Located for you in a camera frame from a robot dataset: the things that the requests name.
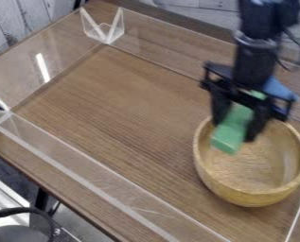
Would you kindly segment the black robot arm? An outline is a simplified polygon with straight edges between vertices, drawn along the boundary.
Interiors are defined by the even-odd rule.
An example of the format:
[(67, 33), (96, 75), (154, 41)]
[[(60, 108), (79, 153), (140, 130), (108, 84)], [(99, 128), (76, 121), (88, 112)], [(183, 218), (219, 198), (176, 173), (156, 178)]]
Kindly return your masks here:
[(199, 87), (210, 93), (213, 125), (251, 142), (266, 123), (285, 121), (297, 95), (274, 77), (282, 37), (300, 22), (300, 0), (238, 0), (231, 65), (203, 63)]

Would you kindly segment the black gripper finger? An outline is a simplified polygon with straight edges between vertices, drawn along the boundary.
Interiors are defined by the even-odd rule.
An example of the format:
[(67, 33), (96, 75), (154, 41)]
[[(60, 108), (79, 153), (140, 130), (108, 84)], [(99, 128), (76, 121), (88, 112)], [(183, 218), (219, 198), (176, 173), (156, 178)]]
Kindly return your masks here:
[(271, 119), (271, 104), (259, 103), (249, 108), (253, 112), (251, 118), (246, 124), (245, 142), (253, 142), (258, 134), (263, 131), (266, 122)]
[(218, 86), (210, 87), (210, 106), (213, 124), (217, 126), (226, 117), (231, 107), (231, 100), (229, 99), (227, 93)]

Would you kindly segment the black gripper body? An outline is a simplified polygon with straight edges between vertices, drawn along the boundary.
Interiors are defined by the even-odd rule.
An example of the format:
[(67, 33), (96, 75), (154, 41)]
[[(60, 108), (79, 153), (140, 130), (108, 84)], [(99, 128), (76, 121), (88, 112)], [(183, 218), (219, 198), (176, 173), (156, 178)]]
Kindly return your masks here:
[(257, 103), (257, 99), (246, 93), (262, 93), (266, 102), (271, 104), (271, 118), (286, 121), (294, 93), (273, 76), (279, 40), (251, 38), (241, 31), (235, 31), (234, 41), (237, 46), (233, 65), (206, 61), (199, 87), (210, 93), (210, 87), (218, 86), (231, 100), (247, 107)]

